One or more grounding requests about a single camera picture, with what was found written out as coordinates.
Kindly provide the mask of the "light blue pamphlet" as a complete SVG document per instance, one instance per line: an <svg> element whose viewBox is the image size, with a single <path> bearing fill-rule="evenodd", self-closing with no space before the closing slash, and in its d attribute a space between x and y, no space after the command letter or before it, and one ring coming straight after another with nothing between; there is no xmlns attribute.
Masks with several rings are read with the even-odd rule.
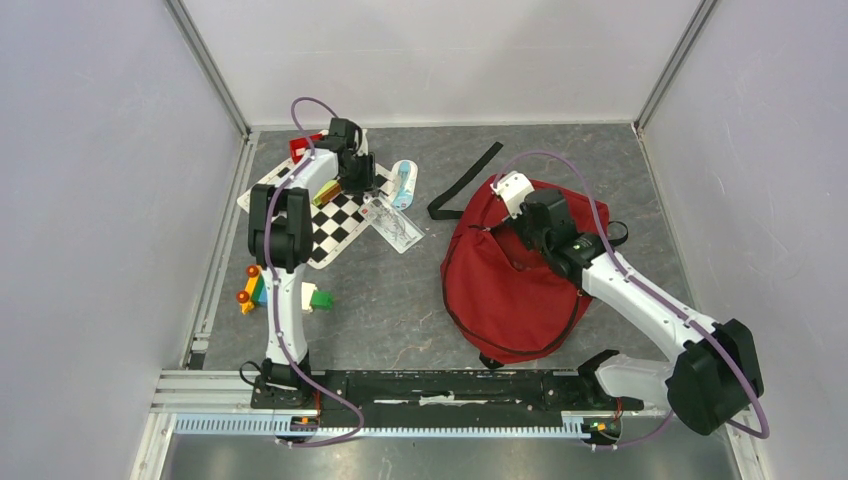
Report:
<svg viewBox="0 0 848 480"><path fill-rule="evenodd" d="M393 165L391 173L395 176L396 185L392 205L397 210L406 210L414 201L418 165L412 160L400 160Z"/></svg>

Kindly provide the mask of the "black white chess mat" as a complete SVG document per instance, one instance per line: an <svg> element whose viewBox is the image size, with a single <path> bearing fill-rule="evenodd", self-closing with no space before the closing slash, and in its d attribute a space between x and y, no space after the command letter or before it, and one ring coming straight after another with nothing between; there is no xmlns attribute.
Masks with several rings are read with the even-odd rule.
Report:
<svg viewBox="0 0 848 480"><path fill-rule="evenodd" d="M285 177L294 168L295 163L291 157L286 158L257 184L279 183L278 179ZM377 164L375 167L375 185L383 195L393 200L398 191L398 176L382 165ZM249 211L250 188L236 200L237 205L245 212ZM311 206L314 246L312 256L307 262L310 267L327 267L366 230L367 225L358 212L364 203L362 194L339 194L320 208Z"/></svg>

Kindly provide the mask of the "clear plastic packet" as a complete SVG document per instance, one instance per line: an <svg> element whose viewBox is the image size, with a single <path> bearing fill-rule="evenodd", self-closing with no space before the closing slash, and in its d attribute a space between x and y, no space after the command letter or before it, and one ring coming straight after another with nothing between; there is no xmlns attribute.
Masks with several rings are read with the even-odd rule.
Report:
<svg viewBox="0 0 848 480"><path fill-rule="evenodd" d="M399 254L424 238L423 231L383 196L367 198L359 213Z"/></svg>

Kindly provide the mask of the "red backpack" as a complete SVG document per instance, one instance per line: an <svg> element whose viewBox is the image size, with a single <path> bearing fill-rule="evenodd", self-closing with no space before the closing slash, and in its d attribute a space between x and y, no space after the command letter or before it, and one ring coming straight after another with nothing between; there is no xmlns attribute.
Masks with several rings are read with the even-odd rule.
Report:
<svg viewBox="0 0 848 480"><path fill-rule="evenodd" d="M431 219L454 220L440 266L443 303L464 338L479 351L481 363L495 370L507 364L546 357L562 346L592 302L568 263L572 245L590 254L604 250L607 204L551 183L530 180L535 190L564 192L581 235L554 251L528 250L513 230L513 220L491 184L493 175L462 210L449 210L454 198L500 152L494 143L450 188L427 206Z"/></svg>

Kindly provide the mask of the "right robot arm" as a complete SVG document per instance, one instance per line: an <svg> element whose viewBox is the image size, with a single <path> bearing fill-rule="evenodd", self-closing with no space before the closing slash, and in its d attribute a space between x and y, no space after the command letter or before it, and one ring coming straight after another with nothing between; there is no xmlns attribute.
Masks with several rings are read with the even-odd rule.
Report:
<svg viewBox="0 0 848 480"><path fill-rule="evenodd" d="M611 306L666 357L608 354L577 382L585 405L602 408L616 396L631 397L668 410L701 435L728 424L760 439L769 436L756 347L743 323L716 323L657 287L615 251L601 225L579 231L561 191L527 187L501 197L527 249Z"/></svg>

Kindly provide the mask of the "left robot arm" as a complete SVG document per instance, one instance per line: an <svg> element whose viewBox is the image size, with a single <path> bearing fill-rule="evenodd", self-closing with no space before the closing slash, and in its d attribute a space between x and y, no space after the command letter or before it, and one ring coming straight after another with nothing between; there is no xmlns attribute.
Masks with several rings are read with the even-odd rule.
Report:
<svg viewBox="0 0 848 480"><path fill-rule="evenodd" d="M301 306L303 276L314 248L312 199L332 180L344 194L378 189L375 156L367 149L365 131L353 121L333 118L322 139L308 138L307 143L289 173L251 188L248 208L248 250L267 291L269 345L260 375L295 408L314 394Z"/></svg>

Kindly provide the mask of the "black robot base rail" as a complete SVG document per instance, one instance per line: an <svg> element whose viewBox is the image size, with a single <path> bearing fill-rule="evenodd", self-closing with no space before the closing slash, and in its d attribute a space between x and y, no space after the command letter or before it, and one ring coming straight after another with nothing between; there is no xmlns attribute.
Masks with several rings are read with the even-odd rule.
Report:
<svg viewBox="0 0 848 480"><path fill-rule="evenodd" d="M564 412L612 416L644 408L570 370L327 370L312 378L327 391L284 389L257 377L251 406L292 409L324 429L468 432L557 427Z"/></svg>

